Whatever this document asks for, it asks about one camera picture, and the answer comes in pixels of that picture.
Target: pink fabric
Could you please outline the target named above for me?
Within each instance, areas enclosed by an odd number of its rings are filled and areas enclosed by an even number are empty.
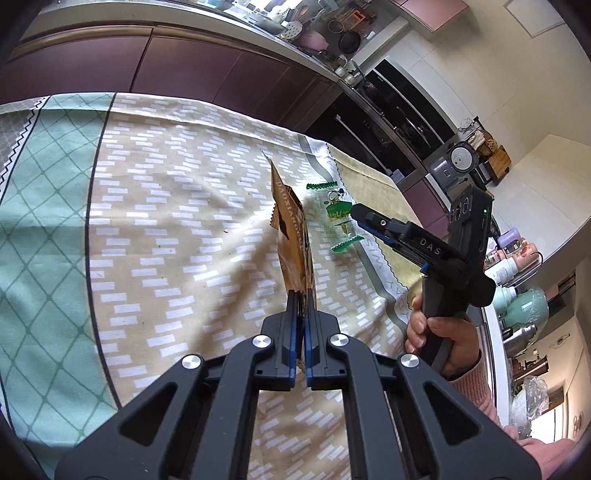
[[[482,359],[467,374],[452,381],[452,385],[501,427],[501,422],[492,401],[491,389],[486,382],[486,368]],[[519,443],[536,459],[542,470],[543,480],[546,480],[564,462],[567,455],[574,448],[574,442],[569,439],[562,439],[548,444],[535,439],[518,440],[516,427],[510,425],[502,428],[509,437]]]

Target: tablecloth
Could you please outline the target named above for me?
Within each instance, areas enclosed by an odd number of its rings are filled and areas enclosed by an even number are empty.
[[[319,310],[402,351],[420,273],[365,234],[330,250],[307,183],[418,223],[391,180],[331,145],[197,100],[55,95],[0,106],[0,378],[50,476],[187,353],[226,354],[285,307],[269,156],[301,200]],[[261,392],[249,478],[349,476],[340,391]]]

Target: brown snack wrapper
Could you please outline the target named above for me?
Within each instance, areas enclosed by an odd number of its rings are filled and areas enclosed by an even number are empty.
[[[285,290],[302,292],[304,299],[308,290],[312,290],[316,306],[314,268],[304,208],[293,189],[283,183],[272,160],[267,155],[265,158],[271,164],[271,192],[275,200],[270,225],[279,230],[277,250]]]

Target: black pan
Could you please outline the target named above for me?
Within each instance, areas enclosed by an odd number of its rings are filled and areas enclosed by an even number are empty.
[[[361,45],[361,35],[357,32],[349,30],[341,34],[339,38],[339,50],[345,55],[352,55]]]

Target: fingernail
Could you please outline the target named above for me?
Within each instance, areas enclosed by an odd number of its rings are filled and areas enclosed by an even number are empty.
[[[441,328],[442,327],[442,323],[441,320],[438,318],[431,318],[427,320],[427,323],[429,324],[429,326],[431,328]]]

